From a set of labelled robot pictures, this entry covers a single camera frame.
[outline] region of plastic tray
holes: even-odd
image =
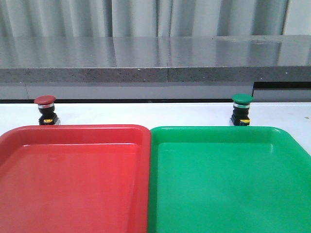
[[[30,126],[0,137],[1,233],[147,232],[150,131]]]
[[[151,132],[149,233],[311,232],[311,157],[285,131]]]

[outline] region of yellow label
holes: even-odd
[[[240,121],[243,123],[250,123],[251,122],[251,120],[240,120]]]
[[[53,122],[53,120],[52,119],[45,119],[45,120],[43,120],[43,122],[44,123],[51,123],[51,122]]]

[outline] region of green button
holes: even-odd
[[[240,103],[240,104],[249,104],[249,103],[253,102],[254,98],[250,95],[247,95],[247,94],[238,93],[232,97],[232,100],[234,102]]]

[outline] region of green tray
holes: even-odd
[[[149,233],[311,233],[311,157],[287,132],[151,132]]]

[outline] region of metal ring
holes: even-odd
[[[43,108],[51,108],[53,106],[54,106],[54,103],[49,103],[49,104],[46,104],[46,105],[38,104],[38,108],[41,108],[41,109],[43,109]]]
[[[249,108],[251,105],[250,104],[248,104],[248,105],[241,105],[241,104],[234,103],[233,106],[237,107],[237,108]]]

